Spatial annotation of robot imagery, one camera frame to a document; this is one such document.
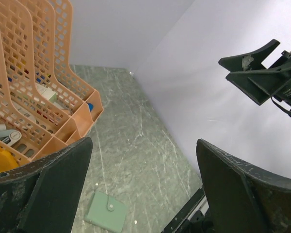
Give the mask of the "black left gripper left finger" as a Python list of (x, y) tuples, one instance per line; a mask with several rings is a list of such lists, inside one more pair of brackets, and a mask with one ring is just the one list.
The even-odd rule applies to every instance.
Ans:
[(92, 149), (92, 139), (83, 137), (0, 173), (0, 233), (71, 232)]

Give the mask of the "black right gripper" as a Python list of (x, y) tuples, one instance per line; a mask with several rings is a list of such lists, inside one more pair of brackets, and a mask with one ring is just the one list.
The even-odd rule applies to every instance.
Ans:
[(230, 71), (226, 79), (256, 104), (271, 99), (291, 117), (291, 52), (283, 51), (269, 69), (262, 65), (279, 45), (279, 41), (272, 39), (255, 51), (221, 58), (218, 64)]

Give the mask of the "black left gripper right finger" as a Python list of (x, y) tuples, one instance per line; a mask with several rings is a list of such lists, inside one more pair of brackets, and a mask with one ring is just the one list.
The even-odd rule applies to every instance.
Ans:
[(198, 139), (211, 233), (291, 233), (291, 179)]

